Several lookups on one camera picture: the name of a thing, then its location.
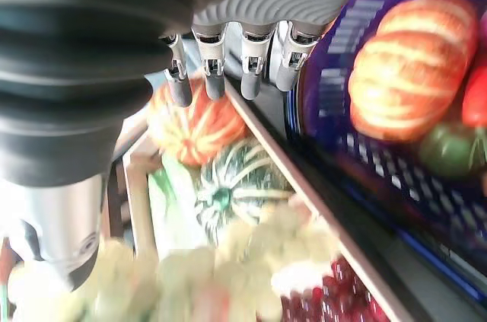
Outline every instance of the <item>red grape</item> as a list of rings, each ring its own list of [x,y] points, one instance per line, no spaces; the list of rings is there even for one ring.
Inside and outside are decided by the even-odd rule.
[[[281,297],[282,322],[388,322],[364,283],[344,257],[332,263],[334,276],[323,277],[323,288]]]
[[[350,291],[348,290],[342,290],[340,293],[336,296],[336,301],[338,304],[338,308],[340,313],[345,313],[350,310],[352,305],[354,304],[354,297],[353,294],[350,294]]]
[[[321,288],[315,287],[313,288],[311,298],[313,299],[314,304],[320,304],[321,299],[323,299],[323,290]]]
[[[356,275],[353,276],[353,283],[352,283],[352,291],[355,295],[361,295],[365,292],[367,288],[365,288],[364,283],[360,280],[360,278]]]
[[[374,318],[368,309],[358,309],[352,313],[352,322],[374,322]]]
[[[374,297],[372,296],[372,294],[368,290],[366,290],[365,291],[365,302],[367,304],[370,304],[372,299],[374,299]]]
[[[282,304],[282,322],[291,322],[292,321],[292,312],[291,312],[291,301],[289,298],[281,297],[281,304]]]
[[[333,275],[343,270],[349,270],[353,272],[352,267],[343,256],[340,256],[338,259],[333,261],[331,266],[332,266]]]
[[[387,322],[389,320],[374,298],[371,299],[371,303],[368,307],[377,322]]]
[[[338,282],[332,276],[323,277],[323,295],[333,297],[338,292]]]

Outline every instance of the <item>robot fingertip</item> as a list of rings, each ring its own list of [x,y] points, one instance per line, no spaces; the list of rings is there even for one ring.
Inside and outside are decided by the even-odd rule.
[[[223,75],[206,76],[206,94],[213,101],[223,97],[225,94],[225,79]]]
[[[298,80],[298,72],[290,69],[286,69],[284,67],[279,68],[277,80],[275,85],[280,91],[290,91],[296,85],[296,81]]]
[[[188,107],[193,101],[193,93],[189,79],[183,81],[169,81],[170,94],[174,103],[179,107]]]
[[[260,91],[261,75],[255,73],[244,73],[240,83],[242,96],[247,100],[254,100]]]

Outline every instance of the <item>striped pumpkin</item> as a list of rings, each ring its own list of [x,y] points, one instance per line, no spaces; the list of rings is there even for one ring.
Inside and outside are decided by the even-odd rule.
[[[467,0],[411,0],[392,8],[355,58],[351,119],[377,139],[409,141],[450,106],[475,52]]]
[[[243,138],[247,128],[227,97],[211,101],[204,79],[190,81],[193,102],[188,107],[173,103],[167,84],[154,93],[148,108],[148,128],[161,150],[184,164],[198,166]]]
[[[276,202],[294,192],[256,139],[223,149],[202,166],[196,186],[196,217],[208,239],[218,244],[235,218],[256,225]]]

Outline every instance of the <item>blue basket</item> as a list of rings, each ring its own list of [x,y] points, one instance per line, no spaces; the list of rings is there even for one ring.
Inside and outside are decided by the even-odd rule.
[[[487,275],[487,198],[479,180],[436,177],[407,148],[361,135],[349,119],[347,85],[355,55],[400,1],[349,0],[315,47],[298,88],[288,94],[288,134],[297,142],[310,139],[334,156],[356,179],[342,181],[354,199],[394,227],[477,301],[484,301],[487,278],[479,270]],[[487,0],[471,1],[479,13],[487,9]],[[378,195],[362,196],[360,183],[377,184]]]

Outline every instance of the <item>green tomato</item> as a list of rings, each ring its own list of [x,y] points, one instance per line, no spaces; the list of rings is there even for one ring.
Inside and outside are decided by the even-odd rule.
[[[419,159],[442,177],[465,177],[486,163],[487,134],[460,123],[440,123],[422,140]]]

